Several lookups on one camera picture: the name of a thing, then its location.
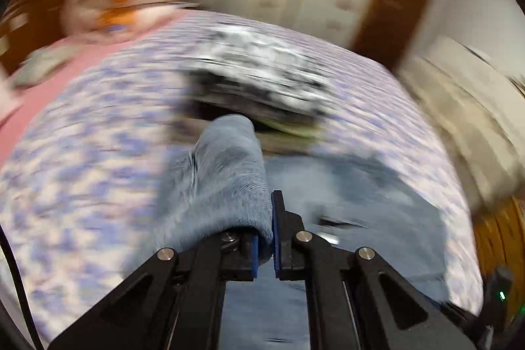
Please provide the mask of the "light green folded garment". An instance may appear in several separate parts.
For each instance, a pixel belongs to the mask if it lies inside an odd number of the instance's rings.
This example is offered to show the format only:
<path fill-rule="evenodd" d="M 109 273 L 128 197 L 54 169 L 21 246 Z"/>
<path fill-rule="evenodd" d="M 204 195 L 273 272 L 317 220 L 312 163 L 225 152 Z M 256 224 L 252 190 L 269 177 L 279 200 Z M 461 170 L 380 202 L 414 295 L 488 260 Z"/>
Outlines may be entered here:
<path fill-rule="evenodd" d="M 320 138 L 322 135 L 322 129 L 316 124 L 282 123 L 260 117 L 255 117 L 253 121 L 272 132 L 281 132 L 298 138 Z"/>

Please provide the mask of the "grey small cloth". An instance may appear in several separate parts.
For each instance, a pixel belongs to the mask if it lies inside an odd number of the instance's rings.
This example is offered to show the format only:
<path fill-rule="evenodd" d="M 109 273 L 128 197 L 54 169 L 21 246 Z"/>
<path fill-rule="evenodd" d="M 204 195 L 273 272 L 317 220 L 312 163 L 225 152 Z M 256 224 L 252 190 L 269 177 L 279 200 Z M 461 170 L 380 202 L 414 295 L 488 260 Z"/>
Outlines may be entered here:
<path fill-rule="evenodd" d="M 37 49 L 20 63 L 10 82 L 20 88 L 39 85 L 83 49 L 81 44 L 56 44 Z"/>

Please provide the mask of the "brown wooden headboard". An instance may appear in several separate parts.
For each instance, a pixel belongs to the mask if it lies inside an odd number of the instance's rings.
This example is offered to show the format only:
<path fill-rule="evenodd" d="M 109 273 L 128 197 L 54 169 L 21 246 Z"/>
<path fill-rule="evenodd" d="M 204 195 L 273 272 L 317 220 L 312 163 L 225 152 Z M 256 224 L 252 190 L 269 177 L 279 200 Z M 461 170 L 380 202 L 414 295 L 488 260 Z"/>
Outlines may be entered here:
<path fill-rule="evenodd" d="M 65 0 L 11 0 L 1 18 L 1 66 L 13 74 L 33 51 L 64 38 Z"/>

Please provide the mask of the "dark brown wooden door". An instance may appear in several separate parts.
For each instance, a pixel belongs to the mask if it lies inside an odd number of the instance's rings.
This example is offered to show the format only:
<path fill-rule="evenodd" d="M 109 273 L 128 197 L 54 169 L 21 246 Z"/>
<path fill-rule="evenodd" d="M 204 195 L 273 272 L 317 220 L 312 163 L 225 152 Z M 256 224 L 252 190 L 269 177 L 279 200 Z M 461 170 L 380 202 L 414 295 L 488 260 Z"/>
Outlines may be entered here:
<path fill-rule="evenodd" d="M 371 0 L 351 49 L 393 72 L 429 0 Z"/>

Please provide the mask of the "blue denim jacket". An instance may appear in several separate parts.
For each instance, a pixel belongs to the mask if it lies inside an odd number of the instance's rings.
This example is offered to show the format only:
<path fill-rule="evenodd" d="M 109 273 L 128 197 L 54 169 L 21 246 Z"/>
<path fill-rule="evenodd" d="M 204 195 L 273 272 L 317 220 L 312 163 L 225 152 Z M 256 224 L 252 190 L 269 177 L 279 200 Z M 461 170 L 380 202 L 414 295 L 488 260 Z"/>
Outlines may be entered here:
<path fill-rule="evenodd" d="M 222 349 L 443 349 L 439 211 L 372 156 L 262 154 L 247 118 L 211 122 L 166 166 L 127 268 L 251 227 L 274 264 L 227 288 Z"/>

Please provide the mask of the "beige lace covered furniture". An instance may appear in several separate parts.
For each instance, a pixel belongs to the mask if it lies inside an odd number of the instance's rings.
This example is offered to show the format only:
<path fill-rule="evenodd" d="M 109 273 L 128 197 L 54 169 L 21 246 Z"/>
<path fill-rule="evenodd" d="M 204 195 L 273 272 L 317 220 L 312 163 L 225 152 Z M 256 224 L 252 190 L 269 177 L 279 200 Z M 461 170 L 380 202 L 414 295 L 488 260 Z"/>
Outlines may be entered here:
<path fill-rule="evenodd" d="M 524 186 L 524 96 L 480 51 L 441 35 L 397 76 L 438 132 L 472 212 Z"/>

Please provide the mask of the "pink bed sheet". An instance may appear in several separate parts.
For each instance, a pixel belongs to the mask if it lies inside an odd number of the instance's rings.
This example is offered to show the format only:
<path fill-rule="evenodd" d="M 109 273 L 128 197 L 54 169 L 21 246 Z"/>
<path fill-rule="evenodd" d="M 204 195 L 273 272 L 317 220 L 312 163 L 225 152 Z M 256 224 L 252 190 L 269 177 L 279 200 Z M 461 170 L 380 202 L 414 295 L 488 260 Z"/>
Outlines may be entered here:
<path fill-rule="evenodd" d="M 1 163 L 65 159 L 73 142 L 100 158 L 155 159 L 167 142 L 161 127 L 182 98 L 177 55 L 190 41 L 182 10 L 160 29 L 122 44 L 90 45 L 57 74 L 26 90 L 1 127 Z"/>

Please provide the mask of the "cream folded garment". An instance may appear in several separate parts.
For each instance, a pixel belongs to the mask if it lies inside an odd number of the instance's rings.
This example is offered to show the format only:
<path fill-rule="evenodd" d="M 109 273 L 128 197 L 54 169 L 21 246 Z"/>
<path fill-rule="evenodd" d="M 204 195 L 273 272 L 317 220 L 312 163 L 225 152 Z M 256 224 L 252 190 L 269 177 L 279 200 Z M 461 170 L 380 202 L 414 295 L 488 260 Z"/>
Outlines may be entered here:
<path fill-rule="evenodd" d="M 194 144 L 210 123 L 197 118 L 177 118 L 168 134 L 168 139 L 172 143 Z M 256 131 L 255 136 L 259 139 L 265 155 L 307 154 L 316 143 L 314 138 L 300 137 L 270 128 Z"/>

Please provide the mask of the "black white patterned folded garment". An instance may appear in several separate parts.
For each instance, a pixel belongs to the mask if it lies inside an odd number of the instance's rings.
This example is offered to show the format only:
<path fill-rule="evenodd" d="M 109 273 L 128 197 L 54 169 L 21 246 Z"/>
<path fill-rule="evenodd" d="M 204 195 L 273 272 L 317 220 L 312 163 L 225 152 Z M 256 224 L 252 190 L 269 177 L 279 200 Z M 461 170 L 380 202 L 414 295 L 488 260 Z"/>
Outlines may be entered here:
<path fill-rule="evenodd" d="M 335 110 L 335 87 L 322 63 L 250 27 L 221 23 L 201 37 L 183 67 L 201 86 L 265 107 L 317 118 Z"/>

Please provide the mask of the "orange wooden drawer cabinet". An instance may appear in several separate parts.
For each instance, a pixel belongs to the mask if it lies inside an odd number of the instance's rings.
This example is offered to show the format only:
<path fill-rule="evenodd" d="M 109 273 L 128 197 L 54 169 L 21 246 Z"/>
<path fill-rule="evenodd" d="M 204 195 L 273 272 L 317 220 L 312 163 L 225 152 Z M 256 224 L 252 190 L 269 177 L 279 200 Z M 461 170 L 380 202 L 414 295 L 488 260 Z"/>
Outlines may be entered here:
<path fill-rule="evenodd" d="M 483 280 L 497 266 L 507 267 L 514 275 L 507 295 L 505 323 L 509 325 L 524 307 L 524 200 L 511 196 L 494 211 L 478 215 L 473 231 Z"/>

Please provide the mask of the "purple cat print blanket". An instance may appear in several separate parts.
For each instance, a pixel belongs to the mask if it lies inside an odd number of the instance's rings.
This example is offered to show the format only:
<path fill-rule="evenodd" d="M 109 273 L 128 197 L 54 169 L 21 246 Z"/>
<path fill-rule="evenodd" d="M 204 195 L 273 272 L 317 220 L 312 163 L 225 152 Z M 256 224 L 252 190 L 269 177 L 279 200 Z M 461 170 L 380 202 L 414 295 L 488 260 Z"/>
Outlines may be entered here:
<path fill-rule="evenodd" d="M 208 11 L 192 12 L 181 26 L 190 46 L 176 57 L 179 70 L 183 57 L 221 23 L 275 36 L 329 70 L 337 105 L 321 124 L 312 152 L 374 154 L 437 208 L 447 228 L 444 280 L 450 299 L 479 312 L 482 281 L 465 196 L 440 139 L 393 75 L 314 36 Z M 123 262 L 150 220 L 158 175 L 175 150 L 168 134 L 186 105 L 183 79 L 179 88 L 182 98 L 161 127 L 167 142 L 155 159 L 100 158 L 73 142 L 65 159 L 44 154 L 2 165 L 1 223 L 43 339 L 57 337 L 119 284 Z"/>

